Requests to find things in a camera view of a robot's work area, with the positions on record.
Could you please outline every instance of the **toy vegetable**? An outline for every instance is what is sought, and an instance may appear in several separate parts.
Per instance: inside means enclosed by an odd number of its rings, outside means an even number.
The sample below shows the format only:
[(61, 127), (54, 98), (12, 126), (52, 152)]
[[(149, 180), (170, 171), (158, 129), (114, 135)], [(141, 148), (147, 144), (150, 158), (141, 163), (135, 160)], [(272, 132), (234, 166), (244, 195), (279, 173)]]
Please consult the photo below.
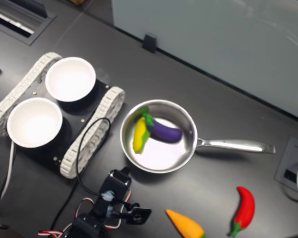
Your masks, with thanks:
[(231, 237), (235, 237), (238, 232), (244, 230), (252, 221), (255, 213), (255, 201), (251, 192), (244, 187), (237, 187), (237, 190), (242, 201), (234, 219)]
[(150, 137), (150, 132), (146, 128), (145, 118), (141, 117), (135, 127), (133, 148), (136, 153), (142, 152), (146, 141)]
[(177, 142), (181, 139), (182, 131), (180, 129), (162, 125), (153, 119), (153, 117), (148, 113), (144, 113), (143, 116), (146, 119), (145, 122), (147, 129), (159, 139), (171, 143)]
[(206, 238), (202, 227), (195, 221), (169, 209), (165, 212), (184, 238)]

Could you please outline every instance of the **pan handle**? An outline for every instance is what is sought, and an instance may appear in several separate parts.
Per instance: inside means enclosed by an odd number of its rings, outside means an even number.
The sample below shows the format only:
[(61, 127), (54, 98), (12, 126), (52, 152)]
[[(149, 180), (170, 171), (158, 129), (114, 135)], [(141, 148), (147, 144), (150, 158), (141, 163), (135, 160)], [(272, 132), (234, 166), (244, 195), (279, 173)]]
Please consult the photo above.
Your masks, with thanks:
[(217, 147), (254, 153), (276, 153), (275, 146), (251, 140), (203, 140), (198, 138), (198, 147)]

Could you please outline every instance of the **red chili pepper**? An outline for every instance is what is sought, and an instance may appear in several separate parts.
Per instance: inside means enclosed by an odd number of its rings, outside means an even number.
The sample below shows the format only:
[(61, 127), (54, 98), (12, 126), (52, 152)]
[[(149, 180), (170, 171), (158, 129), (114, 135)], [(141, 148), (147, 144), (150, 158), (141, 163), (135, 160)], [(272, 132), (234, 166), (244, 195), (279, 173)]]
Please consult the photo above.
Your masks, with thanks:
[(239, 231), (244, 230), (252, 221), (255, 213), (255, 200), (251, 192), (244, 187), (237, 187), (237, 190), (242, 202), (234, 219), (231, 237), (235, 237)]

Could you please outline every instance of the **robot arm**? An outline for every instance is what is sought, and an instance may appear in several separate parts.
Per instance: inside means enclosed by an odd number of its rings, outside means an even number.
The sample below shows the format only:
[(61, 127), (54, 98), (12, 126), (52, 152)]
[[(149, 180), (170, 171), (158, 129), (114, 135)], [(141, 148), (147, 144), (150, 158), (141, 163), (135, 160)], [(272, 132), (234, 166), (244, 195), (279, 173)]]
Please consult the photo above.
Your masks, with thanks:
[[(113, 170), (103, 183), (93, 209), (88, 214), (79, 215), (72, 227), (65, 231), (61, 238), (106, 238), (107, 229), (104, 226), (106, 218), (126, 219), (129, 225), (144, 224), (151, 214), (151, 209), (140, 208), (139, 204), (129, 204), (122, 199), (131, 185), (128, 176), (129, 169)], [(123, 203), (127, 213), (113, 212), (113, 206)]]

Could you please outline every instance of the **white wall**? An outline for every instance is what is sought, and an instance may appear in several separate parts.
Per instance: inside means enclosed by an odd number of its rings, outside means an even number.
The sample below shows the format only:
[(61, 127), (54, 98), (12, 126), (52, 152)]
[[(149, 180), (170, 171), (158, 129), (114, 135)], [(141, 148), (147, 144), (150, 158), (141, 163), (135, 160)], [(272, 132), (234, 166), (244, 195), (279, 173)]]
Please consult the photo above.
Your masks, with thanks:
[(112, 0), (115, 26), (298, 117), (298, 0)]

